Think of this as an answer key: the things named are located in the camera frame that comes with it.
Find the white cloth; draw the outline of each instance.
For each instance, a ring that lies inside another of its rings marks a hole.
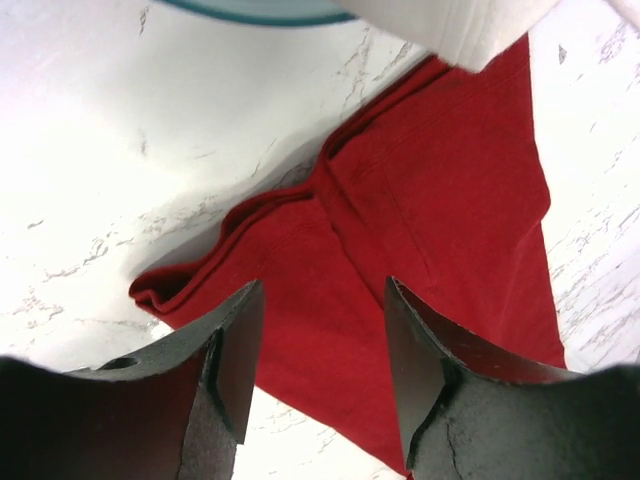
[[[472,72],[542,19],[560,0],[334,0],[355,15]],[[640,25],[640,0],[608,0]]]

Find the red cloth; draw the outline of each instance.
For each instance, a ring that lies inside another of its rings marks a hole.
[[[178,328],[262,279],[257,385],[403,472],[387,275],[487,340],[564,366],[532,119],[526,38],[476,75],[428,58],[327,140],[309,181],[238,205],[206,257],[147,272],[130,294]]]

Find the red napkin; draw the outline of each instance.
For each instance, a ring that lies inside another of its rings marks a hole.
[[[258,386],[404,472],[387,275],[487,340],[564,367],[532,119],[526,38],[475,75],[427,58],[327,140],[309,181],[238,205],[206,257],[147,272],[130,294],[178,328],[262,279]]]

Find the teal rim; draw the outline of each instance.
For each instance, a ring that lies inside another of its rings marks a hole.
[[[313,27],[318,25],[329,25],[332,23],[343,23],[355,20],[356,17],[347,12],[332,15],[303,17],[303,18],[271,18],[255,17],[219,10],[217,8],[207,8],[203,5],[194,5],[189,0],[160,0],[161,2],[174,5],[194,13],[206,15],[208,17],[226,20],[234,23],[247,25],[260,25],[264,27]]]

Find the white marble surface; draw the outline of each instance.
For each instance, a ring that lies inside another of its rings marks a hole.
[[[197,257],[233,204],[303,176],[327,131],[423,54],[361,22],[247,28],[142,0],[0,7],[0,353],[59,370],[166,334],[129,301],[131,280]],[[635,361],[640,34],[604,2],[564,0],[531,45],[569,365]],[[251,424],[234,478],[398,478],[259,390]]]

